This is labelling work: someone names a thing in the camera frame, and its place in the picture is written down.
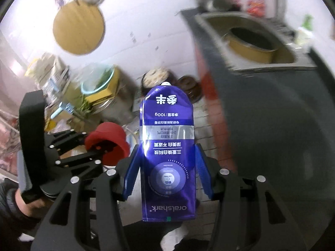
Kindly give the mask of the person's hand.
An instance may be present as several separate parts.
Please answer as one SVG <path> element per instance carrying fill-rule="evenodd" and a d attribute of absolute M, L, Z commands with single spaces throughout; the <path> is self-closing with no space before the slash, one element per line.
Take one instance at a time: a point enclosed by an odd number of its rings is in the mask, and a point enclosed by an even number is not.
<path fill-rule="evenodd" d="M 19 210 L 27 217 L 42 218 L 50 208 L 49 200 L 39 199 L 25 203 L 19 189 L 15 192 L 15 201 Z"/>

